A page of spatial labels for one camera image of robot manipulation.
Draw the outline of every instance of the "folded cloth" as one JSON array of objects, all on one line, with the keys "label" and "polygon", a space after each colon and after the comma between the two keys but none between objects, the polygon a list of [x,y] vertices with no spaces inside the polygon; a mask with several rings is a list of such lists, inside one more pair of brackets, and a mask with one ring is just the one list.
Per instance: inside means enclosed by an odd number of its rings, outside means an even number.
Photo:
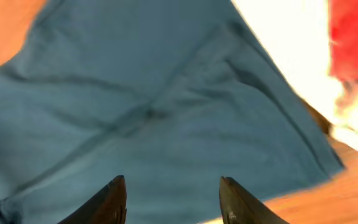
[{"label": "folded cloth", "polygon": [[119,174],[128,224],[183,224],[220,215],[222,175],[265,200],[342,169],[229,1],[50,0],[0,67],[0,215],[24,224]]}]

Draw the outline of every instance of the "wooden floor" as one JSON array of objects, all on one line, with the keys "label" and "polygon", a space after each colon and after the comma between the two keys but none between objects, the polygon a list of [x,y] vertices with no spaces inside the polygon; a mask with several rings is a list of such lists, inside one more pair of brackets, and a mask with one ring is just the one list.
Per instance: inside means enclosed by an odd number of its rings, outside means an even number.
[{"label": "wooden floor", "polygon": [[[0,0],[0,64],[20,49],[44,1]],[[358,153],[338,142],[333,142],[333,146],[347,171],[315,189],[267,202],[289,223],[358,223]]]}]

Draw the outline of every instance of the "dark blue fabric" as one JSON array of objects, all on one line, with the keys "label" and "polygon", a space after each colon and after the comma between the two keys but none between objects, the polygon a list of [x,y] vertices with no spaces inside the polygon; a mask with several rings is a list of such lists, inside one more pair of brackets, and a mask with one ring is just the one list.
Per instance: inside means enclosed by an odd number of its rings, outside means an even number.
[{"label": "dark blue fabric", "polygon": [[60,221],[116,175],[127,223],[220,215],[342,164],[229,1],[49,0],[0,67],[0,199]]}]

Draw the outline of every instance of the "blue cloth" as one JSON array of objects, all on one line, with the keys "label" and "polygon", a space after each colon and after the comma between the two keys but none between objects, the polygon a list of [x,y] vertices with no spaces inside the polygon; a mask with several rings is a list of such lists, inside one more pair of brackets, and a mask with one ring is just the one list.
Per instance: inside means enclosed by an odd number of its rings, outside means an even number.
[{"label": "blue cloth", "polygon": [[119,174],[127,224],[194,224],[222,175],[265,200],[342,169],[229,1],[49,0],[0,67],[0,199],[24,224]]}]

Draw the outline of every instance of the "red cloth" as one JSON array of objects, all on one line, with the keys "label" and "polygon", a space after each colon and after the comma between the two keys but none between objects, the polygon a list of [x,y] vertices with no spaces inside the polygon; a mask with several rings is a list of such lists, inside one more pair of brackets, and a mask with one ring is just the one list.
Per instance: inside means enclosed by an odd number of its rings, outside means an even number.
[{"label": "red cloth", "polygon": [[358,80],[358,0],[330,0],[331,75]]}]

